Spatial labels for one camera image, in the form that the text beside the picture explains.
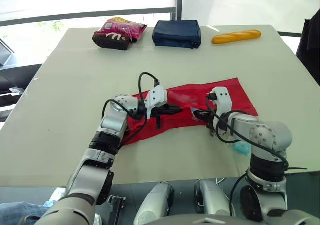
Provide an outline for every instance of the floor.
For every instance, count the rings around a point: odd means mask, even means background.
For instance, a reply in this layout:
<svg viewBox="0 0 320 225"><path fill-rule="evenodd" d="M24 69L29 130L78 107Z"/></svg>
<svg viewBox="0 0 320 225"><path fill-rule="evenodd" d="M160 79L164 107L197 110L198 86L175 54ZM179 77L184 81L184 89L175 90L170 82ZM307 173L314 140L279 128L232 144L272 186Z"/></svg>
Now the floor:
<svg viewBox="0 0 320 225"><path fill-rule="evenodd" d="M227 195L237 178L228 178L220 183L221 188ZM287 195L288 208L303 210L311 215L320 217L320 174L316 173L297 173L287 176ZM171 181L169 182L175 189L174 203L171 208L171 215L194 214L194 184L195 180ZM233 197L236 215L244 218L240 206L240 189L246 185L243 180L239 183ZM111 193L114 196L126 197L124 209L121 210L118 225L133 224L136 213L141 206L144 198L156 185L156 182L114 185ZM0 187L0 203L29 202L42 205L47 201L55 187L41 188L11 188ZM97 206L96 212L101 215L103 224L107 225L110 205L105 203Z"/></svg>

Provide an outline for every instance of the blue bag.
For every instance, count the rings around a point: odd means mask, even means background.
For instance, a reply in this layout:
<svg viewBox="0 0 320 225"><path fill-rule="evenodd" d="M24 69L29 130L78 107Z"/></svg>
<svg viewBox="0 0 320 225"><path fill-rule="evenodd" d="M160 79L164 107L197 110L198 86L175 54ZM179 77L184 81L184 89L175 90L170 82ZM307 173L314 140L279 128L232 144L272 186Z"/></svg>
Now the blue bag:
<svg viewBox="0 0 320 225"><path fill-rule="evenodd" d="M153 42L159 47L197 49L201 45L201 30L198 21L158 21Z"/></svg>

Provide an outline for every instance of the baguette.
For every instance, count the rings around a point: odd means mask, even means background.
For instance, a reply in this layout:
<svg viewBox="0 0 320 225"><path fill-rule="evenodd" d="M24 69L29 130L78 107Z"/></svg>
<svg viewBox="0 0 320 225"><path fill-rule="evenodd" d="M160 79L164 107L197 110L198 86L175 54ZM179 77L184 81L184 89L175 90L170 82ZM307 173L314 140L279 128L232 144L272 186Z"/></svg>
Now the baguette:
<svg viewBox="0 0 320 225"><path fill-rule="evenodd" d="M258 30L246 30L231 33L224 33L212 38L213 44L226 44L242 40L257 39L261 37L261 32Z"/></svg>

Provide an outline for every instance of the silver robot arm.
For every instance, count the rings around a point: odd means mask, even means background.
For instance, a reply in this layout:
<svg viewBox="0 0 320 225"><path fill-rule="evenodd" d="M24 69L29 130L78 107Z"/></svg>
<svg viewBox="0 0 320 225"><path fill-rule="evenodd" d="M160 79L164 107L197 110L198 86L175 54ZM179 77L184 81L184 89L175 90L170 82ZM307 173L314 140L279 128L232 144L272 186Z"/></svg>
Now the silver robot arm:
<svg viewBox="0 0 320 225"><path fill-rule="evenodd" d="M168 101L167 91L160 85L153 88L146 100L120 95L115 98L133 118L141 119L153 108ZM66 196L52 206L36 225L92 225L96 205L103 204L110 193L114 173L111 167L128 127L128 114L111 102L111 109L102 119L96 134L69 179Z"/></svg>

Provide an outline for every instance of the snack bag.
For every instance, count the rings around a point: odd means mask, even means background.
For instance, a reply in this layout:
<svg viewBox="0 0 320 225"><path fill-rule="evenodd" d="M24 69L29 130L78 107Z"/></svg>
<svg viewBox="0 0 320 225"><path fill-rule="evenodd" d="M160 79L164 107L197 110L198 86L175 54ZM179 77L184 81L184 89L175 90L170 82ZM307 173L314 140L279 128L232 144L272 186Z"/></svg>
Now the snack bag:
<svg viewBox="0 0 320 225"><path fill-rule="evenodd" d="M147 25L125 20L121 17L113 17L94 34L122 34L127 35L132 39L132 42L140 40L142 33L147 28Z"/></svg>

